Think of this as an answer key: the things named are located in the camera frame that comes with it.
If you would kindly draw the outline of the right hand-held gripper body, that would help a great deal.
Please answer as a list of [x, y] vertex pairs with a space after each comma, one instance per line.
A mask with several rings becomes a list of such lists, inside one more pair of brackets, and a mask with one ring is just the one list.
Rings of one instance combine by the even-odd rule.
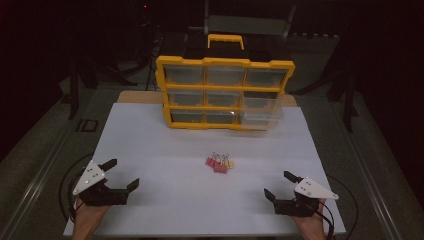
[[294, 183], [294, 195], [291, 200], [277, 199], [273, 203], [274, 211], [279, 215], [311, 217], [319, 209], [320, 199], [338, 200], [339, 196], [328, 188], [308, 177], [300, 177], [300, 183]]

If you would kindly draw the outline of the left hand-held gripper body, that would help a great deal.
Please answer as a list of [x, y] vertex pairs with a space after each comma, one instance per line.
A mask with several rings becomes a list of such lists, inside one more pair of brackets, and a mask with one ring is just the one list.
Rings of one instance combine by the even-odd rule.
[[78, 196], [88, 206], [125, 205], [129, 192], [127, 188], [113, 189], [106, 185], [106, 172], [100, 164], [90, 161], [82, 170], [72, 194]]

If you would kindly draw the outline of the clear plastic drawer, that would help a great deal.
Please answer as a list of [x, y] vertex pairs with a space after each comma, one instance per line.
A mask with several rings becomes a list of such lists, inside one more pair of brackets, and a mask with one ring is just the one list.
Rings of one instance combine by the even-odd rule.
[[245, 92], [238, 121], [243, 129], [269, 130], [282, 119], [281, 96], [275, 92]]

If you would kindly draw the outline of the person's right hand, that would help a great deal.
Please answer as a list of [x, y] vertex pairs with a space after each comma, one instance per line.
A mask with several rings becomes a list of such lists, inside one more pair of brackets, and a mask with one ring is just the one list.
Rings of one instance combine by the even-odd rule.
[[304, 218], [292, 217], [292, 220], [294, 221], [302, 237], [304, 234], [325, 234], [323, 219], [318, 214]]

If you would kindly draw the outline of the person's left hand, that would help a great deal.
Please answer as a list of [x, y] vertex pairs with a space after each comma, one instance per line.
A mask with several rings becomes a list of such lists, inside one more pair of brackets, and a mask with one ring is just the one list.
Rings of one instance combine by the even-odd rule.
[[78, 198], [74, 234], [94, 233], [109, 209], [109, 206], [88, 206]]

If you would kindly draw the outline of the white board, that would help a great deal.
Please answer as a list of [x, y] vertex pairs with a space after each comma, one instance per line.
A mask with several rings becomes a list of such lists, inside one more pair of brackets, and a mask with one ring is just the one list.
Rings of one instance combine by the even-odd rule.
[[[205, 161], [228, 153], [234, 168], [215, 173]], [[293, 221], [274, 212], [264, 189], [294, 196], [283, 173], [328, 180], [303, 112], [283, 111], [269, 131], [185, 130], [166, 126], [159, 104], [113, 105], [93, 160], [116, 159], [111, 188], [139, 178], [124, 206], [112, 207], [97, 233], [107, 237], [289, 236]]]

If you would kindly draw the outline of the black stand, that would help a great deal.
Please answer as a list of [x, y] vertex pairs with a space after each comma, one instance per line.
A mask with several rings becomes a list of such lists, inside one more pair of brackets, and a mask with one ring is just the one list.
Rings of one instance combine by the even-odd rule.
[[330, 102], [339, 101], [341, 97], [344, 97], [342, 122], [345, 128], [349, 132], [352, 132], [352, 117], [357, 115], [353, 104], [355, 78], [346, 67], [337, 70], [329, 70], [328, 68], [325, 68], [318, 80], [303, 88], [291, 91], [291, 94], [304, 95], [327, 83], [331, 84], [331, 87], [326, 94], [326, 97]]
[[148, 63], [149, 61], [146, 61], [125, 70], [112, 70], [88, 56], [81, 54], [72, 56], [69, 62], [69, 94], [67, 100], [70, 104], [70, 112], [68, 119], [74, 119], [79, 110], [79, 80], [82, 80], [87, 88], [94, 89], [97, 87], [98, 81], [94, 76], [91, 76], [91, 73], [100, 72], [121, 85], [136, 86], [135, 82], [127, 80], [126, 77], [143, 70]]

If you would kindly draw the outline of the set of small transparent bins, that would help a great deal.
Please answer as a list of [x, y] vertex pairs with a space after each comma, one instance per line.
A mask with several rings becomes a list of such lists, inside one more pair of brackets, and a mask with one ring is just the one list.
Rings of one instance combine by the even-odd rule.
[[164, 67], [166, 105], [174, 124], [199, 124], [206, 128], [239, 128], [245, 92], [283, 95], [286, 69], [241, 66]]

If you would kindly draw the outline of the yellow black organizer cabinet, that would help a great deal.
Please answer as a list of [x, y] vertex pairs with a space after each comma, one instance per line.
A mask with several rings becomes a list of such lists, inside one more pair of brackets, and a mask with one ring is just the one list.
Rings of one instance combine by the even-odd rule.
[[183, 129], [232, 129], [206, 128], [199, 124], [174, 124], [170, 121], [164, 87], [164, 67], [183, 66], [241, 66], [246, 68], [286, 69], [282, 84], [283, 95], [295, 64], [279, 36], [208, 34], [197, 36], [186, 33], [165, 35], [156, 59], [156, 80], [163, 96], [163, 116], [171, 128]]

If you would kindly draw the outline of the grey metal chair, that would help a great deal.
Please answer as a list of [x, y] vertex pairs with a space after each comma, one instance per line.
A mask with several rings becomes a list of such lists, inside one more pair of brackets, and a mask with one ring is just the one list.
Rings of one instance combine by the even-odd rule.
[[292, 0], [205, 0], [205, 34], [271, 35], [286, 40], [296, 12]]

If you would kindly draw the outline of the metal floor rail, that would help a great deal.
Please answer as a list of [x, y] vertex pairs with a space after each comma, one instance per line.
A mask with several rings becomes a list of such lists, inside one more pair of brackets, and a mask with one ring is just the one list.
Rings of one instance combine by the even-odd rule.
[[342, 116], [335, 109], [332, 109], [332, 111], [337, 120], [337, 124], [343, 132], [348, 142], [349, 148], [352, 154], [354, 155], [353, 162], [358, 168], [358, 174], [360, 175], [360, 179], [370, 198], [370, 202], [373, 206], [374, 212], [380, 222], [380, 225], [387, 240], [402, 240], [400, 232], [393, 221], [388, 206], [371, 174], [370, 169], [367, 166], [366, 160], [359, 149], [354, 135], [347, 130], [347, 127], [344, 125]]
[[50, 175], [51, 169], [67, 141], [68, 133], [62, 133], [54, 142], [48, 155], [44, 158], [42, 165], [36, 175], [32, 178], [28, 187], [26, 188], [21, 200], [18, 202], [16, 209], [12, 216], [9, 218], [4, 228], [0, 230], [0, 240], [13, 240], [19, 233], [22, 225], [26, 221], [29, 213], [33, 209], [36, 201], [38, 200], [41, 192], [43, 191], [47, 178]]

